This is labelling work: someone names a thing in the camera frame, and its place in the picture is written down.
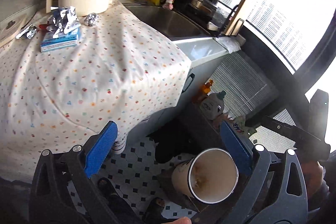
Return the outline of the person right hand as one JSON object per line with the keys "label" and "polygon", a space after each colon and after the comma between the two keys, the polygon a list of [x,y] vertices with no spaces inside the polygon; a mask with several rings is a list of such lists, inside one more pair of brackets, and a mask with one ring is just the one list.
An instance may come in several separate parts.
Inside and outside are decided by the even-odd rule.
{"label": "person right hand", "polygon": [[329,186],[324,180],[324,168],[318,161],[301,163],[301,169],[308,199],[311,199],[317,193],[326,194],[329,192]]}

